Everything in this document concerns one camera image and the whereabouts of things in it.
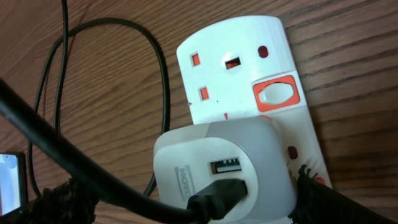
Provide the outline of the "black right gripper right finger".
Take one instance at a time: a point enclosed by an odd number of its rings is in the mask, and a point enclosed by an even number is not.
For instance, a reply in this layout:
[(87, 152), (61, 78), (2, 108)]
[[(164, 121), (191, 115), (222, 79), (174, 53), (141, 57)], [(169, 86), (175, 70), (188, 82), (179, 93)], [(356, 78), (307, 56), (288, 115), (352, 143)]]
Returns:
[(317, 182), (307, 165), (301, 165), (297, 179), (297, 203), (289, 218), (297, 224), (395, 224)]

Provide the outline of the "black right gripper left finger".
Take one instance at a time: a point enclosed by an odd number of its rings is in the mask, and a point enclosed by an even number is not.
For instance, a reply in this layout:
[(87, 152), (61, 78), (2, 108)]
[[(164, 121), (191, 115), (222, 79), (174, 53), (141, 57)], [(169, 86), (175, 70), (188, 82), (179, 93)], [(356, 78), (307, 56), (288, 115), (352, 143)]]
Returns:
[(70, 178), (42, 196), (6, 215), (1, 224), (92, 224), (98, 196), (84, 184)]

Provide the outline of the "Samsung Galaxy S24+ smartphone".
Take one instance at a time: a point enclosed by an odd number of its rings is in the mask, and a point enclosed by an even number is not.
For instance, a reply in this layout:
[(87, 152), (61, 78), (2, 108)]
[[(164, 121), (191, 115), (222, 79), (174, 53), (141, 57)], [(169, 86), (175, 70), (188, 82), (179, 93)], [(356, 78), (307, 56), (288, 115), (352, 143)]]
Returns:
[(1, 153), (1, 216), (27, 205), (28, 202), (24, 153)]

